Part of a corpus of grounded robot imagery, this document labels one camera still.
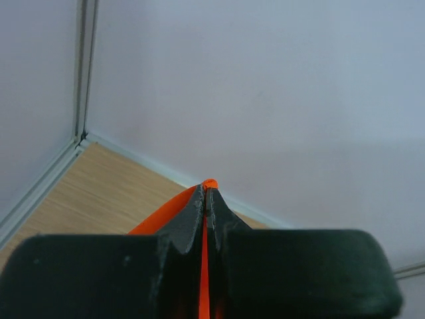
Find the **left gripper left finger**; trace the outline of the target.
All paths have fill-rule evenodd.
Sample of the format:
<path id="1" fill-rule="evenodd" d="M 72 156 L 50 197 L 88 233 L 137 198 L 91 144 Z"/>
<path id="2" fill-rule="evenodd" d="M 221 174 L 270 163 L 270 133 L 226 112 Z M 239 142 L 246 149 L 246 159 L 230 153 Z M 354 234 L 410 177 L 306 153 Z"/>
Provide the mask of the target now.
<path id="1" fill-rule="evenodd" d="M 2 318 L 165 318 L 154 235 L 37 235 L 1 273 Z"/>

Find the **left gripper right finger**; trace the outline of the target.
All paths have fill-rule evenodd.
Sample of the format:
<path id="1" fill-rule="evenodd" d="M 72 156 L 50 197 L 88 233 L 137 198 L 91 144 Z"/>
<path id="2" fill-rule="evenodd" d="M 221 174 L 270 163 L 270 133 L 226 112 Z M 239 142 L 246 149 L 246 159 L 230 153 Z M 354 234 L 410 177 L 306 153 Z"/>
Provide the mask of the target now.
<path id="1" fill-rule="evenodd" d="M 211 318 L 395 318 L 402 293 L 356 229 L 253 229 L 206 195 Z"/>

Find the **orange t shirt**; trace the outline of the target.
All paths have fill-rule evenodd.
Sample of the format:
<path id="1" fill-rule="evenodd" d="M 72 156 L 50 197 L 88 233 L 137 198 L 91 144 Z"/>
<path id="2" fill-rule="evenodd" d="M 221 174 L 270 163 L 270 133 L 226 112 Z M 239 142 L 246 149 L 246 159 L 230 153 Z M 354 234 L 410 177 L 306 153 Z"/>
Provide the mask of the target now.
<path id="1" fill-rule="evenodd" d="M 154 235 L 167 241 L 158 292 L 170 302 L 165 318 L 210 318 L 207 191 L 218 188 L 207 179 L 168 200 L 133 228 L 130 235 Z"/>

